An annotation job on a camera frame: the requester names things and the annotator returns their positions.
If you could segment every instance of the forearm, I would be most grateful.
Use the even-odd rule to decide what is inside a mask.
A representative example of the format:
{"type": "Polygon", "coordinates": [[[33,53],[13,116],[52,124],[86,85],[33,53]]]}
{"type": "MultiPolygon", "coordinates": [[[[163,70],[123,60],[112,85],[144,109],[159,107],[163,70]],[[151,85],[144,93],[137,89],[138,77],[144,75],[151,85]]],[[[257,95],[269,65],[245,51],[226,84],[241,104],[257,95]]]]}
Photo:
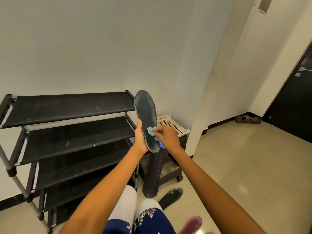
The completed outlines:
{"type": "Polygon", "coordinates": [[[179,148],[171,154],[222,234],[265,234],[258,224],[183,149],[179,148]]]}
{"type": "Polygon", "coordinates": [[[143,154],[133,145],[119,164],[84,198],[60,233],[102,233],[143,154]]]}

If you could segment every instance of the white leggings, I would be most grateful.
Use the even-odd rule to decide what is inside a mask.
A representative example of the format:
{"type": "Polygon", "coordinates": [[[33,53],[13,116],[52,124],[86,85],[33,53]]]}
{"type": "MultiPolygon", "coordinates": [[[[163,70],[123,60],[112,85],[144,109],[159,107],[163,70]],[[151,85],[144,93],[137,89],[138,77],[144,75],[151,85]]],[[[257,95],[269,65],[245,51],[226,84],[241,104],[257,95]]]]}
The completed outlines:
{"type": "Polygon", "coordinates": [[[132,186],[127,185],[108,220],[121,219],[128,222],[130,226],[132,226],[133,222],[144,210],[149,208],[158,208],[162,211],[158,202],[153,199],[143,200],[140,206],[136,209],[136,200],[137,197],[135,189],[132,186]]]}

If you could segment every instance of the left hand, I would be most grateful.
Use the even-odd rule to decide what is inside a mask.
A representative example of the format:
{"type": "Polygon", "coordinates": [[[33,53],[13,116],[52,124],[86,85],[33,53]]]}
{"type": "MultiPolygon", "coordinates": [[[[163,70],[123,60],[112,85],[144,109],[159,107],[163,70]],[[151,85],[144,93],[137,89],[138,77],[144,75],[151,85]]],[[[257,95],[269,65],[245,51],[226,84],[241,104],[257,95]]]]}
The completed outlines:
{"type": "Polygon", "coordinates": [[[141,150],[142,153],[146,153],[148,151],[146,144],[145,144],[145,139],[144,135],[142,133],[142,121],[138,119],[138,125],[137,128],[135,129],[135,146],[141,150]]]}

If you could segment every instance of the dark wicker stool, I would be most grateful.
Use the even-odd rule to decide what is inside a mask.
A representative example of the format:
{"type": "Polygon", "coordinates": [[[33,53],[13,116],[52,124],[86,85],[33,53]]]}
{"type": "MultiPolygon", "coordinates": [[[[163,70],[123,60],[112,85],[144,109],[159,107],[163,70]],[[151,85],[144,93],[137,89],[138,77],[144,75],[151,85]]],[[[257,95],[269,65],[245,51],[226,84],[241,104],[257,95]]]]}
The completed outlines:
{"type": "MultiPolygon", "coordinates": [[[[188,137],[184,135],[180,137],[179,140],[180,140],[181,147],[185,150],[188,137]]],[[[177,170],[160,178],[163,159],[164,159],[164,156],[167,154],[175,162],[175,164],[179,166],[177,161],[171,156],[168,150],[163,149],[163,148],[160,148],[158,153],[151,153],[146,174],[143,168],[141,167],[141,165],[139,166],[139,175],[141,176],[144,182],[142,192],[146,198],[155,197],[158,193],[159,186],[165,184],[166,182],[171,181],[174,178],[177,178],[178,182],[182,181],[183,179],[182,169],[180,167],[177,170]]]]}

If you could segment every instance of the cleaning rag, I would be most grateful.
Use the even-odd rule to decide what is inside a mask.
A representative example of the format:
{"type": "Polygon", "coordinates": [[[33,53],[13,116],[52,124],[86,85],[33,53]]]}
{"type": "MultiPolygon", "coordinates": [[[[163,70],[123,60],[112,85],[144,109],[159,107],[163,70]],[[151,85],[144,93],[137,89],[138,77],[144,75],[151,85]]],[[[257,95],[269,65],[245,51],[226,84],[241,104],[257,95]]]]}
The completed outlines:
{"type": "Polygon", "coordinates": [[[153,132],[153,130],[155,129],[155,128],[157,128],[157,126],[155,126],[155,127],[148,127],[147,128],[147,131],[149,132],[149,134],[151,135],[151,136],[153,136],[154,137],[154,132],[153,132]]]}

